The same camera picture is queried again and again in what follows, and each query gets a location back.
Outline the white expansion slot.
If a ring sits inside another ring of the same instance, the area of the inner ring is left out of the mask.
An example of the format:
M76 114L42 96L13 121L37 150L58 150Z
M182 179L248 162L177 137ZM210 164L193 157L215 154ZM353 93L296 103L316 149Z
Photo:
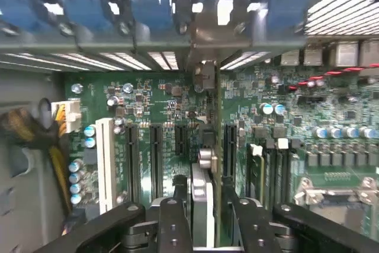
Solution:
M95 122L100 214L110 211L117 205L113 129L114 122L112 118L102 118Z

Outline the short black expansion slot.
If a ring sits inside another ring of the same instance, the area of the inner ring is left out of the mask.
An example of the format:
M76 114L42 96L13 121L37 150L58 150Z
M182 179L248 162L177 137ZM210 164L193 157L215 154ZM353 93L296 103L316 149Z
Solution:
M187 152L187 134L188 129L184 124L179 124L175 126L174 135L175 135L175 154L176 155L185 155Z

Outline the blue slot cover latch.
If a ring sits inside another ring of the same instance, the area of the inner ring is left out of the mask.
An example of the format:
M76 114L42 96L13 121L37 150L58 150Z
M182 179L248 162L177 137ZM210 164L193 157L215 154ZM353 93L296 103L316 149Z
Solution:
M63 10L77 37L109 34L114 30L114 14L109 0L62 0Z
M28 32L43 31L45 9L39 0L0 0L0 19Z
M131 0L131 10L136 22L147 26L151 32L174 27L171 0Z
M308 0L263 0L267 4L266 28L270 33L298 27L306 17Z

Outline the CPU socket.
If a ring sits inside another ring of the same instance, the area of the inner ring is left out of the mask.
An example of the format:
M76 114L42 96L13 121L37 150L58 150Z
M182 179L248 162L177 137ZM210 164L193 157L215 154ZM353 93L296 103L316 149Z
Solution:
M356 186L316 187L310 178L300 180L294 204L348 229L379 241L379 188L365 177Z

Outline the installed RAM stick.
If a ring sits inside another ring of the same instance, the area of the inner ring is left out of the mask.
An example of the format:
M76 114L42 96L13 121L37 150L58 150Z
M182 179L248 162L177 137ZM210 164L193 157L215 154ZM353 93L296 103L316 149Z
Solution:
M263 147L254 143L247 147L246 193L264 205L265 197L265 159Z

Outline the white power connector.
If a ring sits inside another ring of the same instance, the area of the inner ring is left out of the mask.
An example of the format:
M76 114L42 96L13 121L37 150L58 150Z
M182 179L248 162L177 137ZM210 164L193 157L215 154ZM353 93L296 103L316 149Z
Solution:
M80 100L69 100L51 103L52 117L59 126L59 137L78 132L81 128Z

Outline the green motherboard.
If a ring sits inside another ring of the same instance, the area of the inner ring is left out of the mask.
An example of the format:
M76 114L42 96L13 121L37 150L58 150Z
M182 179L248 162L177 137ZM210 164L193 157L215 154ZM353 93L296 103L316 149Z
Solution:
M173 52L153 52L163 70L68 73L68 100L80 100L78 132L64 134L69 155L69 194L74 217L65 230L100 216L95 122L114 122L118 207L126 202L150 208L152 180L150 125L163 129L163 196L173 197L173 179L187 178L185 214L193 253L243 252L237 224L221 195L221 241L211 246L214 229L213 183L209 166L214 132L207 124L205 92L194 89L194 73L181 72ZM246 52L220 67L221 125L237 126L236 181L246 193L247 147L263 147L264 205L293 203L300 180L316 187L349 187L363 178L379 188L379 39L339 41L307 46L270 59L266 52ZM139 151L140 202L129 200L126 170L126 126L136 124ZM176 125L187 126L187 152L175 154Z

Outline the grey open PC case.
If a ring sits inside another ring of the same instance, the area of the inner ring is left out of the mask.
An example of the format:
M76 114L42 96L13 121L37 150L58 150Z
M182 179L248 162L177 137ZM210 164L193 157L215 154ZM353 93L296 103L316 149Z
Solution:
M69 194L68 142L59 137L51 103L68 101L65 76L83 72L163 70L153 52L173 52L187 69L195 15L218 0L171 0L174 27L151 32L136 22L131 0L109 0L114 30L77 37L62 0L39 0L47 28L28 32L0 19L0 253L34 253L74 217ZM240 9L249 40L246 52L270 59L307 46L379 39L379 0L308 0L303 23L270 33L263 0L231 0Z

